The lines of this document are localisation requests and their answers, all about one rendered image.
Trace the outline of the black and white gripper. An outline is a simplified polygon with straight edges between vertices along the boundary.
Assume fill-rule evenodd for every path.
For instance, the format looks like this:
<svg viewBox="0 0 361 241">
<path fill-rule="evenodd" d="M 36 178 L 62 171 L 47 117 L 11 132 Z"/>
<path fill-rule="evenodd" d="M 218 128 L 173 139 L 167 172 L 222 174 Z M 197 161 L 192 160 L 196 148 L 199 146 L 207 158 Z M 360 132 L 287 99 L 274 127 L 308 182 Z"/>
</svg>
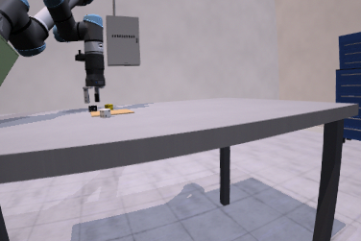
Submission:
<svg viewBox="0 0 361 241">
<path fill-rule="evenodd" d="M 95 89 L 95 102 L 100 102 L 99 88 L 105 88 L 106 80 L 104 77 L 104 44 L 99 41 L 89 41 L 84 43 L 84 54 L 75 56 L 75 60 L 84 61 L 86 77 L 84 90 L 84 103 L 89 103 L 88 89 Z"/>
</svg>

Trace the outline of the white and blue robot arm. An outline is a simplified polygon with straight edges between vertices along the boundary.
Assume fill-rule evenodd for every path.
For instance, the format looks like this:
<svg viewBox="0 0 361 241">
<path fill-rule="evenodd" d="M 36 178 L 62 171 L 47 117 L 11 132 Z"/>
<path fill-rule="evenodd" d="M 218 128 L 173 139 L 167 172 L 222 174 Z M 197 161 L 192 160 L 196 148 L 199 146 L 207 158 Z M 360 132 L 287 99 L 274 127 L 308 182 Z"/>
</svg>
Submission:
<svg viewBox="0 0 361 241">
<path fill-rule="evenodd" d="M 88 14 L 84 16 L 84 21 L 76 22 L 71 11 L 75 6 L 86 6 L 92 1 L 43 0 L 46 7 L 35 16 L 29 16 L 27 0 L 0 0 L 0 35 L 23 57 L 32 57 L 44 51 L 44 40 L 52 28 L 58 42 L 103 42 L 101 16 Z"/>
</svg>

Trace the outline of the peach flat mat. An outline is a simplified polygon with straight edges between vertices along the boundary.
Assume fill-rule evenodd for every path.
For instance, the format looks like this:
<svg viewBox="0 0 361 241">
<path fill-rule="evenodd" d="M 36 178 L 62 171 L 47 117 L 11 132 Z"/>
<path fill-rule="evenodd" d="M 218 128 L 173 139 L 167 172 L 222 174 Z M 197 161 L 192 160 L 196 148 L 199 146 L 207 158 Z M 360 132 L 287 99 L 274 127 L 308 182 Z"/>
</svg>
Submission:
<svg viewBox="0 0 361 241">
<path fill-rule="evenodd" d="M 116 114 L 127 114 L 127 113 L 134 113 L 134 111 L 131 111 L 131 110 L 128 110 L 128 109 L 111 110 L 111 115 L 116 115 L 114 113 L 116 113 Z M 100 116 L 100 111 L 92 111 L 91 116 L 92 117 Z"/>
</svg>

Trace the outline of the yellow die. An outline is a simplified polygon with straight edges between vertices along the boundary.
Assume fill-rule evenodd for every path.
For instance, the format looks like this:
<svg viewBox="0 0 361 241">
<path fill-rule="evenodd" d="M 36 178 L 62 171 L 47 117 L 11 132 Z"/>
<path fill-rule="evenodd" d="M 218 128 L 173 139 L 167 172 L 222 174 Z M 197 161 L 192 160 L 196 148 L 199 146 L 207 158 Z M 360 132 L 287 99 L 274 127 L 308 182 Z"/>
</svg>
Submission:
<svg viewBox="0 0 361 241">
<path fill-rule="evenodd" d="M 105 108 L 110 108 L 110 110 L 113 110 L 113 104 L 105 105 Z"/>
</svg>

